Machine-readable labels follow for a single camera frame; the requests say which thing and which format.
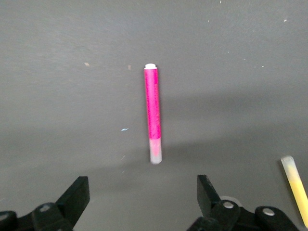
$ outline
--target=white marker cap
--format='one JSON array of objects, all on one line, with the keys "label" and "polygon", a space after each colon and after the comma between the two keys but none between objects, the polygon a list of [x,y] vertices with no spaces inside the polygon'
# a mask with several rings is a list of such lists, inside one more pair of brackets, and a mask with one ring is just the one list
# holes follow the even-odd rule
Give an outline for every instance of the white marker cap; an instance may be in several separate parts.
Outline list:
[{"label": "white marker cap", "polygon": [[155,64],[147,64],[144,68],[145,70],[153,70],[153,69],[157,69]]}]

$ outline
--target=pink highlighter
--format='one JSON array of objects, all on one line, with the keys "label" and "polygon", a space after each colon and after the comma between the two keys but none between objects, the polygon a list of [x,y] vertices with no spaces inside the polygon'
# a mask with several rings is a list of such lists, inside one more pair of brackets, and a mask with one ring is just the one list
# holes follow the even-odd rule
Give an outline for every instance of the pink highlighter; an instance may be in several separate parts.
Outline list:
[{"label": "pink highlighter", "polygon": [[158,71],[155,64],[147,64],[144,68],[146,107],[150,141],[150,161],[159,164],[162,161]]}]

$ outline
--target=yellow marker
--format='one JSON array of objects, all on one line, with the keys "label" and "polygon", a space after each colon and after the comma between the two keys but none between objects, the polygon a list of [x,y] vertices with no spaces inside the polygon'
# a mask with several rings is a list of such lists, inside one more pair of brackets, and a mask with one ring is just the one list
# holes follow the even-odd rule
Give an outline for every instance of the yellow marker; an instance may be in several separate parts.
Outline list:
[{"label": "yellow marker", "polygon": [[291,156],[285,156],[281,158],[281,162],[289,180],[300,215],[302,216],[305,226],[308,228],[308,199],[294,159]]}]

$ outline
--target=black plastic part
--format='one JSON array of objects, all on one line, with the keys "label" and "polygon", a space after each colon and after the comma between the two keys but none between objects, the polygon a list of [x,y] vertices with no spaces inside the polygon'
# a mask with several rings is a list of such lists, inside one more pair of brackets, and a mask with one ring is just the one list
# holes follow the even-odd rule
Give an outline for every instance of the black plastic part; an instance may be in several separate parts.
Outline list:
[{"label": "black plastic part", "polygon": [[[224,203],[230,203],[232,208],[226,208]],[[213,208],[209,216],[216,219],[222,226],[224,231],[231,231],[234,224],[237,222],[240,215],[240,208],[232,201],[223,200],[217,203]]]},{"label": "black plastic part", "polygon": [[197,200],[204,217],[208,216],[211,209],[221,201],[207,175],[198,175]]},{"label": "black plastic part", "polygon": [[81,214],[90,201],[88,177],[78,177],[77,180],[57,200],[63,217],[75,226]]},{"label": "black plastic part", "polygon": [[16,228],[17,216],[13,211],[0,212],[0,231],[11,231]]},{"label": "black plastic part", "polygon": [[62,230],[72,231],[71,224],[64,219],[59,208],[54,203],[40,205],[32,212],[35,231]]},{"label": "black plastic part", "polygon": [[223,231],[222,226],[213,218],[198,218],[187,231]]},{"label": "black plastic part", "polygon": [[46,203],[18,218],[0,212],[0,231],[72,231],[90,200],[88,177],[78,177],[54,203]]},{"label": "black plastic part", "polygon": [[262,231],[262,229],[256,224],[255,214],[247,211],[243,207],[240,207],[240,217],[232,231]]},{"label": "black plastic part", "polygon": [[[273,216],[266,215],[263,209],[269,208],[274,212]],[[260,206],[256,208],[256,222],[266,231],[298,231],[297,227],[281,210],[270,207]]]}]

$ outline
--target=metal screw head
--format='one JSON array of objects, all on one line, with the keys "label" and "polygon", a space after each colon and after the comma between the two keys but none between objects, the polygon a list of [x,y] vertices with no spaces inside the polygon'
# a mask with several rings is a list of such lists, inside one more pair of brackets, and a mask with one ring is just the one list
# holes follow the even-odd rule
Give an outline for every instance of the metal screw head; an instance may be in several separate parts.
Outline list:
[{"label": "metal screw head", "polygon": [[264,209],[262,210],[262,212],[263,212],[264,214],[268,215],[268,216],[274,216],[274,215],[275,215],[274,211],[271,210],[270,208],[264,208]]},{"label": "metal screw head", "polygon": [[5,220],[6,218],[8,218],[9,214],[5,213],[3,215],[0,216],[0,221]]},{"label": "metal screw head", "polygon": [[234,207],[234,205],[229,201],[224,202],[223,206],[225,206],[225,208],[233,208]]},{"label": "metal screw head", "polygon": [[49,205],[43,205],[39,210],[40,212],[46,212],[48,209],[50,209]]}]

